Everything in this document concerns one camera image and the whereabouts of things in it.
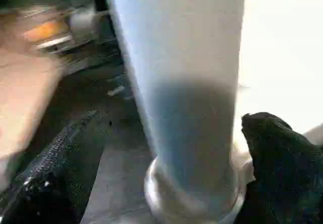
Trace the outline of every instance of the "chrome base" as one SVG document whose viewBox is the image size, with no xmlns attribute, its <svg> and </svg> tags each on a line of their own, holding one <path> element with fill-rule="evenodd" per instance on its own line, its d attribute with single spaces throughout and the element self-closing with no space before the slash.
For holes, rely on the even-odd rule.
<svg viewBox="0 0 323 224">
<path fill-rule="evenodd" d="M 157 166 L 157 158 L 151 163 L 145 178 L 145 197 L 152 214 L 167 224 L 231 224 L 234 222 L 244 202 L 246 178 L 238 172 L 239 189 L 235 203 L 220 215 L 205 211 L 205 203 L 175 190 L 165 179 Z"/>
</svg>

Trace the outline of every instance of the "metal pole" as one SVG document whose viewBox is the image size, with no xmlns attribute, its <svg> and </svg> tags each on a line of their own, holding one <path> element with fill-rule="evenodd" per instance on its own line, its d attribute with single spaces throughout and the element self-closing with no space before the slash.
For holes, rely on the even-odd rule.
<svg viewBox="0 0 323 224">
<path fill-rule="evenodd" d="M 244 0 L 113 2 L 157 154 L 148 204 L 170 224 L 232 223 L 245 187 L 230 163 Z"/>
</svg>

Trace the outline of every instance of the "wooden surface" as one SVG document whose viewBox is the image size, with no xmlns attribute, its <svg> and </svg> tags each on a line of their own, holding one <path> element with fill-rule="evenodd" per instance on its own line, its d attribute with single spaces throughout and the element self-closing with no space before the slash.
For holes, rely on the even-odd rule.
<svg viewBox="0 0 323 224">
<path fill-rule="evenodd" d="M 55 60 L 0 49 L 0 158 L 28 145 L 61 77 Z"/>
</svg>

